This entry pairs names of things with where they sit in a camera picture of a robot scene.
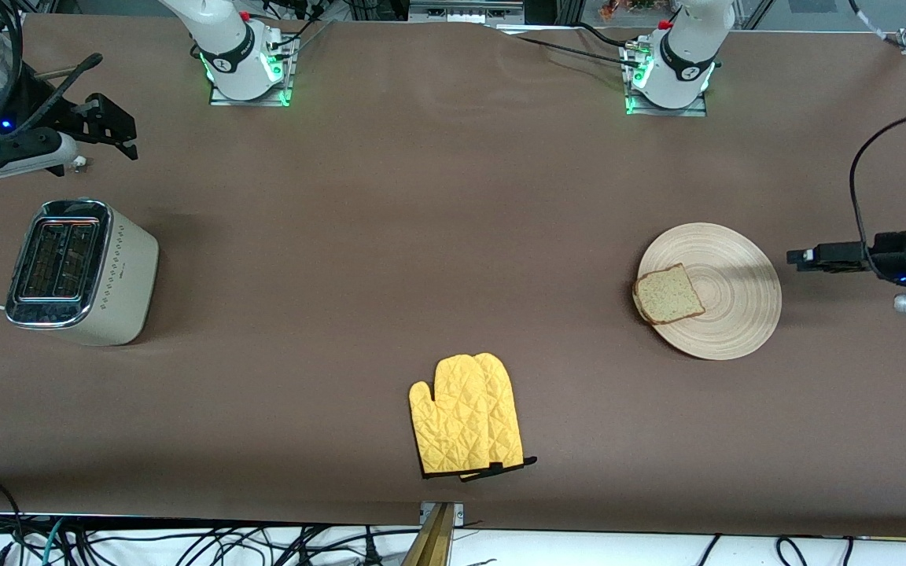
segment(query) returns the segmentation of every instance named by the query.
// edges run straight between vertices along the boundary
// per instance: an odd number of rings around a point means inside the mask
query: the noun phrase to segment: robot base
[[[635,61],[637,64],[645,65],[647,64],[646,58],[648,53],[645,50],[644,46],[647,46],[648,39],[650,36],[643,35],[639,37],[637,42],[634,42],[635,47],[633,50],[630,50],[626,47],[618,47],[618,51],[621,55],[621,60],[623,61]],[[705,94],[700,93],[696,97],[693,103],[690,103],[689,106],[684,108],[662,108],[658,107],[655,104],[652,104],[650,100],[645,97],[645,94],[641,93],[640,90],[637,90],[634,87],[635,77],[643,72],[643,68],[632,68],[625,67],[622,68],[621,74],[624,79],[624,110],[626,114],[647,114],[651,116],[684,116],[691,118],[704,118],[708,115],[707,108],[705,107]]]
[[[299,58],[299,39],[294,39],[286,46],[279,47],[280,61],[273,62],[272,71],[280,71],[281,80],[275,83],[265,94],[256,97],[256,99],[241,101],[227,97],[215,85],[212,85],[212,93],[208,96],[208,103],[212,106],[263,106],[277,107],[289,106],[292,103],[292,85],[296,78],[296,61]]]

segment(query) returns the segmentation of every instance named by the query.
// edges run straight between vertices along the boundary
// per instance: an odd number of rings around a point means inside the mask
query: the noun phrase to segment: metal mounting plate
[[[425,524],[425,521],[429,519],[432,509],[437,508],[439,504],[441,504],[441,502],[422,502],[421,508],[418,509],[418,524]],[[456,518],[453,519],[453,526],[463,527],[463,504],[454,502],[453,511],[456,511]]]

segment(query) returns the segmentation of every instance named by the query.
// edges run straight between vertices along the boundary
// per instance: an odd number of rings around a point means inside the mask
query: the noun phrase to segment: toaster
[[[96,200],[54,200],[30,222],[6,317],[85,345],[130,343],[152,297],[159,245]]]

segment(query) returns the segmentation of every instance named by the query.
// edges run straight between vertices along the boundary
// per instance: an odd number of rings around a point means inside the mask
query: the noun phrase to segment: slice of bread
[[[639,314],[651,325],[669,325],[705,314],[705,306],[694,292],[682,263],[639,277],[632,296]]]

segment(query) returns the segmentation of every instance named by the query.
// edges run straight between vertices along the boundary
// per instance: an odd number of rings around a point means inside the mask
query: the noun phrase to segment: black cable
[[[855,12],[855,15],[866,24],[866,28],[869,28],[871,32],[875,33],[879,39],[883,39],[884,42],[891,44],[891,46],[900,47],[902,50],[906,50],[906,43],[898,42],[898,40],[888,36],[882,29],[874,25],[873,22],[870,22],[869,16],[859,8],[859,4],[856,4],[855,0],[848,0],[848,3],[849,6],[852,6],[852,11]]]
[[[278,13],[278,11],[272,7],[271,3],[268,0],[265,0],[265,3],[263,4],[263,9],[270,10],[271,13],[274,14],[274,17],[276,17],[278,19],[282,18],[282,15],[280,13]]]
[[[85,534],[86,531],[77,531],[75,533],[75,551],[79,553],[79,558],[83,559],[83,566],[94,566],[94,564],[90,563],[87,559],[86,544],[83,541],[83,535]]]
[[[5,495],[6,499],[9,501],[9,506],[12,508],[13,518],[16,520],[16,533],[13,536],[14,538],[19,539],[19,564],[26,564],[26,558],[23,554],[25,551],[25,544],[23,543],[23,522],[20,518],[22,513],[19,511],[19,505],[16,504],[16,499],[12,497],[9,490],[6,490],[6,487],[3,484],[0,484],[0,494]]]
[[[845,558],[842,558],[841,566],[848,566],[852,561],[852,548],[855,548],[855,537],[845,537],[845,540],[848,541],[848,547],[845,548]]]
[[[229,531],[226,531],[226,533],[216,534],[215,537],[212,539],[211,543],[204,545],[204,547],[201,547],[201,550],[198,550],[194,554],[194,556],[191,557],[190,560],[188,560],[187,562],[184,562],[184,566],[191,566],[191,564],[194,564],[194,561],[197,560],[198,558],[201,558],[201,555],[204,554],[204,552],[206,550],[208,550],[209,548],[212,548],[212,546],[214,546],[216,544],[219,544],[219,541],[222,541],[223,538],[225,538],[229,535],[232,535],[232,534],[236,534],[236,530],[237,530],[236,527],[231,527]]]
[[[385,536],[389,536],[389,535],[412,535],[412,534],[416,534],[416,533],[418,533],[418,529],[400,529],[398,531],[382,531],[381,533],[373,533],[373,536],[374,537],[385,537]],[[307,566],[311,560],[316,558],[316,556],[318,554],[323,553],[323,552],[329,552],[335,548],[349,544],[350,542],[363,540],[363,538],[365,538],[365,537],[366,537],[366,535],[356,535],[355,537],[343,538],[340,541],[337,541],[337,542],[331,543],[327,546],[321,547],[321,548],[317,549],[316,551],[311,552],[310,556],[308,558],[306,558],[305,560],[300,560],[299,562],[295,563],[295,566]]]
[[[227,545],[223,545],[222,542],[219,542],[219,552],[215,553],[215,558],[212,559],[212,566],[215,566],[215,563],[219,562],[219,559],[223,559],[223,560],[226,559],[226,554],[229,553],[231,550],[233,550],[234,547],[245,546],[244,541],[247,541],[247,538],[251,538],[256,533],[258,533],[258,531],[261,531],[261,530],[262,530],[261,527],[257,527],[256,529],[250,531],[249,533],[247,533],[245,535],[241,535],[240,538],[237,538],[236,541],[233,541]]]
[[[366,11],[366,13],[370,12],[370,10],[376,10],[378,7],[380,7],[380,1],[378,1],[378,0],[377,0],[377,3],[375,3],[373,5],[367,5],[367,6],[356,6],[356,4],[352,2],[352,0],[342,0],[342,2],[344,2],[345,4],[348,4],[348,7],[352,8],[352,10],[355,10],[355,9],[364,10],[364,11]]]
[[[377,551],[377,543],[373,539],[373,529],[366,525],[366,559],[363,560],[366,566],[382,566],[384,558]]]
[[[46,516],[46,518],[40,519],[21,518],[19,527],[22,530],[24,537],[37,535],[47,538],[48,531],[50,531],[48,524],[53,523],[54,520],[53,518],[50,518],[50,516]],[[46,551],[46,548],[44,548],[44,546],[37,546],[32,542],[26,541],[25,538],[19,537],[13,527],[15,527],[15,523],[14,519],[11,518],[11,516],[8,516],[8,518],[6,518],[6,516],[0,516],[0,533],[2,533],[3,531],[10,533],[13,544],[21,545],[21,552],[29,552],[30,554],[35,556],[36,562],[40,562],[43,557],[43,552]],[[66,531],[61,534],[68,536],[68,529],[69,527],[66,526]],[[61,551],[61,554],[58,555],[57,558],[51,560],[50,563],[55,564],[64,561],[67,566],[78,566],[78,562],[76,562],[75,556],[72,555],[72,549],[66,550],[64,546],[61,546],[61,539],[58,538],[57,540],[60,541],[60,545],[57,548]]]
[[[240,545],[240,548],[258,553],[258,556],[261,557],[261,566],[267,566],[267,556],[263,555],[261,549],[252,547],[251,545]]]
[[[715,543],[719,542],[720,537],[722,537],[722,533],[716,533],[715,536],[712,537],[712,541],[705,547],[705,552],[702,554],[701,560],[698,560],[698,566],[705,566],[705,562],[708,562],[708,555],[712,554],[712,548],[715,548]]]
[[[265,547],[267,547],[267,556],[274,562],[274,549],[277,547],[272,544],[271,537],[267,536],[267,529],[261,529],[261,536],[265,540]]]
[[[859,197],[856,196],[855,173],[856,171],[858,171],[859,162],[862,160],[862,156],[865,155],[866,150],[869,149],[869,146],[873,145],[873,142],[878,140],[884,133],[887,133],[890,130],[904,124],[906,124],[906,116],[901,119],[895,119],[893,122],[878,129],[878,131],[870,136],[870,138],[866,140],[866,143],[863,143],[862,147],[859,148],[858,153],[855,154],[855,159],[852,160],[851,171],[849,171],[848,173],[848,187],[849,192],[852,196],[852,208],[855,209],[855,223],[859,228],[859,239],[862,241],[862,253],[866,257],[866,262],[867,264],[869,264],[869,269],[871,270],[871,272],[876,274],[878,278],[884,281],[890,281],[891,283],[894,283],[895,285],[899,285],[901,287],[906,287],[905,281],[887,277],[883,272],[880,271],[880,268],[878,268],[876,263],[873,262],[873,257],[871,257],[871,253],[869,252],[869,241],[867,241],[866,237],[866,226],[862,221],[862,209],[860,209],[859,207]]]
[[[2,113],[5,111],[5,108],[9,106],[9,101],[12,100],[14,90],[19,83],[19,76],[23,69],[23,28],[19,10],[16,8],[14,0],[0,0],[0,13],[0,15],[3,15],[6,24],[12,51],[12,68],[6,79],[5,93],[0,100],[1,125]],[[61,85],[51,93],[47,100],[45,100],[21,125],[16,126],[16,128],[10,132],[2,133],[0,131],[0,141],[14,139],[16,136],[29,129],[30,126],[35,125],[51,110],[51,108],[54,107],[55,104],[57,104],[59,100],[61,100],[65,91],[72,86],[72,83],[74,83],[80,75],[89,71],[91,68],[97,67],[103,60],[103,55],[99,53],[93,53],[89,57],[86,57],[85,60],[76,65],[72,74],[66,76],[64,82],[62,82]]]
[[[611,39],[610,37],[607,37],[603,33],[600,33],[599,29],[593,28],[592,25],[590,25],[586,22],[583,22],[583,21],[575,22],[574,24],[572,24],[572,28],[583,28],[586,31],[589,31],[590,33],[592,33],[593,35],[596,35],[596,38],[599,39],[600,42],[604,42],[604,43],[608,44],[608,46],[623,47],[625,44],[625,42],[618,42],[617,39]]]
[[[198,533],[177,533],[173,535],[163,535],[161,537],[101,537],[93,538],[90,541],[90,544],[105,543],[107,541],[127,541],[127,542],[137,542],[137,543],[152,543],[155,541],[167,541],[170,538],[196,538],[196,537],[211,537],[212,532],[209,531],[208,534],[199,535]]]
[[[589,51],[573,50],[572,47],[556,46],[556,44],[554,44],[554,43],[541,42],[539,39],[530,39],[529,37],[519,37],[519,39],[524,40],[524,42],[538,44],[538,46],[550,47],[552,50],[568,51],[568,53],[575,53],[576,55],[583,55],[583,57],[594,58],[594,60],[610,61],[610,62],[613,62],[614,64],[626,65],[626,67],[638,67],[639,66],[639,64],[636,64],[635,61],[622,61],[622,60],[619,60],[619,58],[605,57],[605,55],[599,55],[597,53],[589,53]]]
[[[118,566],[118,565],[116,565],[115,563],[113,563],[113,562],[111,562],[110,560],[108,560],[107,557],[104,556],[103,554],[101,554],[101,552],[98,551],[97,549],[95,549],[95,548],[93,548],[93,547],[91,547],[91,546],[89,547],[89,549],[90,549],[90,554],[96,555],[96,557],[97,557],[98,559],[103,560],[105,563],[108,564],[108,566]]]
[[[356,554],[356,555],[362,556],[363,558],[366,558],[366,553],[359,552],[350,546],[337,547],[337,548],[316,548],[316,547],[309,548],[309,547],[307,547],[307,550],[309,550],[311,552],[317,552],[317,553],[320,553],[320,552],[350,552],[352,554]]]
[[[292,35],[288,39],[283,39],[281,42],[272,43],[271,48],[273,50],[276,50],[277,48],[279,48],[281,46],[288,46],[289,43],[295,42],[295,40],[299,39],[299,36],[302,35],[303,32],[305,32],[307,28],[309,28],[311,25],[313,25],[313,22],[316,22],[316,21],[317,21],[316,18],[310,18],[309,20],[307,20],[305,25],[303,25],[303,27],[300,28],[300,30],[295,33],[295,35]]]
[[[299,551],[297,552],[297,555],[298,555],[300,561],[309,560],[310,553],[309,553],[309,549],[307,549],[306,545],[312,540],[313,540],[313,537],[305,538],[302,542],[299,543]]]
[[[19,75],[23,69],[23,28],[19,18],[19,10],[16,9],[12,0],[7,6],[4,0],[0,0],[0,15],[6,24],[6,32],[9,35],[9,48],[12,54],[12,67],[9,75],[6,76],[6,86],[4,94],[0,99],[0,122],[2,122],[2,112],[8,106],[12,99],[13,91],[16,89],[16,83],[19,82]]]
[[[57,533],[57,545],[61,548],[61,558],[62,562],[65,562],[66,565],[76,565],[76,559],[72,556],[72,546],[68,544],[68,533],[58,529]]]
[[[848,566],[848,563],[852,561],[852,550],[855,548],[855,537],[845,537],[845,540],[848,541],[848,545],[845,547],[845,556],[842,558],[841,566]],[[795,541],[788,537],[778,537],[778,540],[774,543],[774,550],[778,554],[778,560],[781,560],[783,566],[792,566],[785,555],[781,552],[781,545],[788,543],[788,546],[792,547],[792,550],[795,551],[795,556],[799,559],[799,564],[801,566],[808,566],[806,564],[805,556],[802,556],[802,551],[799,550],[799,547],[795,545]]]
[[[272,566],[284,566],[284,563],[288,562],[290,559],[292,559],[292,556],[296,555],[296,552],[299,550],[301,545],[306,545],[307,543],[312,541],[313,538],[316,538],[318,535],[326,531],[330,526],[326,526],[326,524],[314,524],[314,526],[308,527],[309,531],[307,531],[307,526],[303,527],[303,530],[300,531],[299,536],[296,537],[294,541],[292,541],[292,544],[289,545],[289,548],[282,552],[282,554],[278,557],[278,559],[273,563]]]
[[[194,550],[194,547],[197,547],[199,544],[201,544],[202,541],[204,541],[208,537],[211,537],[212,535],[217,533],[217,531],[219,531],[219,529],[211,529],[210,531],[208,531],[208,533],[205,533],[204,535],[201,535],[201,537],[198,537],[198,540],[191,543],[191,546],[187,547],[187,550],[180,555],[180,558],[177,559],[175,566],[180,566],[180,563],[187,558],[187,555],[190,554],[192,550]]]
[[[0,141],[14,139],[23,131],[29,129],[30,126],[35,125],[37,122],[39,122],[40,119],[44,117],[44,115],[46,115],[52,108],[54,108],[54,105],[57,104],[59,100],[61,100],[62,96],[64,96],[65,91],[68,90],[68,88],[72,86],[72,84],[75,83],[76,80],[79,79],[79,77],[84,72],[89,71],[91,68],[97,67],[97,65],[100,64],[103,60],[104,55],[93,53],[89,55],[89,57],[86,57],[82,62],[79,62],[79,64],[75,66],[75,69],[73,69],[72,72],[69,72],[68,76],[65,76],[65,80],[62,80],[61,85],[58,85],[57,89],[54,89],[54,92],[51,93],[49,97],[47,97],[47,100],[43,101],[40,106],[37,107],[37,110],[33,111],[33,114],[31,114],[29,118],[25,119],[21,125],[16,126],[16,129],[12,130],[11,132],[0,134]]]
[[[799,547],[797,547],[795,545],[795,542],[792,541],[791,538],[778,537],[778,540],[775,541],[775,543],[774,543],[774,550],[778,554],[778,560],[781,560],[781,563],[783,563],[784,566],[792,566],[792,565],[790,563],[788,563],[788,560],[785,560],[785,555],[783,555],[783,553],[781,553],[781,545],[783,543],[788,543],[788,545],[790,545],[792,547],[792,550],[795,551],[795,556],[798,556],[799,563],[801,563],[802,566],[808,566],[808,564],[806,564],[806,559],[803,558],[803,556],[802,556],[802,551],[799,550]]]
[[[0,566],[5,566],[6,557],[9,556],[9,551],[12,550],[12,545],[13,542],[9,541],[9,544],[2,547],[2,550],[0,550]]]

